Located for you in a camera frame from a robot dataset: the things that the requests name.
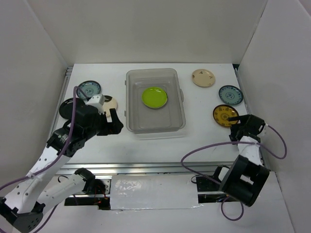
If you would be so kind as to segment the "amber gold patterned plate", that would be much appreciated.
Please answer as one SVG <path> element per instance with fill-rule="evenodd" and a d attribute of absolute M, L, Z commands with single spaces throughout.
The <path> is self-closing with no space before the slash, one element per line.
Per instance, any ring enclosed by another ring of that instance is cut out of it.
<path fill-rule="evenodd" d="M 218 125 L 225 128 L 230 128 L 231 125 L 237 124 L 238 121 L 237 120 L 229 121 L 228 119 L 230 117 L 238 117 L 239 113 L 235 108 L 226 104 L 221 104 L 214 108 L 212 116 Z"/>

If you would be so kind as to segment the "blue patterned plate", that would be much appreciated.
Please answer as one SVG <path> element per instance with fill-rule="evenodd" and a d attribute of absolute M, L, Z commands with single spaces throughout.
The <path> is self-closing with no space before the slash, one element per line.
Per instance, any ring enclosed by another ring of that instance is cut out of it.
<path fill-rule="evenodd" d="M 88 100 L 94 95 L 100 94 L 102 89 L 96 81 L 85 81 L 79 84 L 78 87 L 76 94 L 82 100 Z"/>
<path fill-rule="evenodd" d="M 224 85 L 218 91 L 219 98 L 227 105 L 239 105 L 244 99 L 240 89 L 232 85 Z"/>

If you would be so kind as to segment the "cream plate with black patch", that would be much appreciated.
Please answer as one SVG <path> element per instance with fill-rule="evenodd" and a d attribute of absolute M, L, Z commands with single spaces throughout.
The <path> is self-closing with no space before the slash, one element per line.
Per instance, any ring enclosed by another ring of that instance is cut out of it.
<path fill-rule="evenodd" d="M 103 104 L 103 113 L 105 113 L 107 118 L 111 117 L 110 109 L 115 109 L 117 110 L 118 108 L 118 103 L 117 100 L 109 95 L 104 95 L 105 100 Z"/>

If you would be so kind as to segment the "lime green plate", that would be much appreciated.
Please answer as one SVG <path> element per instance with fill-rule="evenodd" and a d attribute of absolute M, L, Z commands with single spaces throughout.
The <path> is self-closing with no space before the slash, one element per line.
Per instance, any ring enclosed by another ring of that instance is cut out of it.
<path fill-rule="evenodd" d="M 141 94 L 143 104 L 149 108 L 157 109 L 163 107 L 168 101 L 166 91 L 160 87 L 148 87 Z"/>

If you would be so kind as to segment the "cream floral plate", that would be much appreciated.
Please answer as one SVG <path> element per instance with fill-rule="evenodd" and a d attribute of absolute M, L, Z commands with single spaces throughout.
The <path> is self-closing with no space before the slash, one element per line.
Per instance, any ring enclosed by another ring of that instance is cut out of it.
<path fill-rule="evenodd" d="M 210 87 L 215 84 L 214 74 L 207 69 L 197 69 L 191 75 L 192 81 L 199 87 Z"/>

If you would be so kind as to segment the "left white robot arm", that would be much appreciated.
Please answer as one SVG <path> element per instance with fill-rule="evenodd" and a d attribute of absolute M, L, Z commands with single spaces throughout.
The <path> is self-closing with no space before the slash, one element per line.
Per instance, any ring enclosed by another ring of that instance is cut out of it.
<path fill-rule="evenodd" d="M 43 216 L 68 196 L 95 191 L 99 186 L 105 190 L 103 182 L 86 168 L 77 169 L 57 185 L 46 186 L 74 154 L 82 149 L 86 141 L 94 136 L 119 134 L 123 124 L 116 109 L 109 110 L 111 121 L 99 113 L 94 106 L 77 107 L 74 122 L 66 121 L 63 127 L 55 130 L 41 156 L 28 174 L 16 181 L 16 187 L 0 199 L 0 214 L 21 233 L 33 231 Z"/>

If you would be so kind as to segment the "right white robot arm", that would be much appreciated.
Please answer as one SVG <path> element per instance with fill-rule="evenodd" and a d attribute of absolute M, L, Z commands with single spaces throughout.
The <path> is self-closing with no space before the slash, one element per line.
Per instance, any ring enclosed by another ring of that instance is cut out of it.
<path fill-rule="evenodd" d="M 254 115 L 233 116 L 228 121 L 236 122 L 230 126 L 229 139 L 237 145 L 239 155 L 227 171 L 222 169 L 213 176 L 211 183 L 215 189 L 250 207 L 255 203 L 270 174 L 259 154 L 259 134 L 263 131 L 265 122 Z"/>

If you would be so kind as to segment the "clear grey plastic bin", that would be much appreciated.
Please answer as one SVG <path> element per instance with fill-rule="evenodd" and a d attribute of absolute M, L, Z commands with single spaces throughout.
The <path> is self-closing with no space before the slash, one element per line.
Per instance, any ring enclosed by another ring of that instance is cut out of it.
<path fill-rule="evenodd" d="M 184 96 L 175 69 L 130 70 L 125 85 L 125 117 L 129 131 L 165 133 L 185 127 Z"/>

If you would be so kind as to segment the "aluminium front rail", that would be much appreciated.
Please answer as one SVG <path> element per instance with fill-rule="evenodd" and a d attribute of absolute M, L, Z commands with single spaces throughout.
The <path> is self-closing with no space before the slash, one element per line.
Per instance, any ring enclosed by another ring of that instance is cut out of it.
<path fill-rule="evenodd" d="M 185 162 L 185 166 L 192 170 L 213 173 L 218 166 L 231 166 L 233 162 Z M 176 163 L 119 163 L 119 164 L 65 164 L 56 175 L 68 176 L 80 168 L 86 168 L 94 175 L 157 175 L 191 172 L 180 162 Z"/>

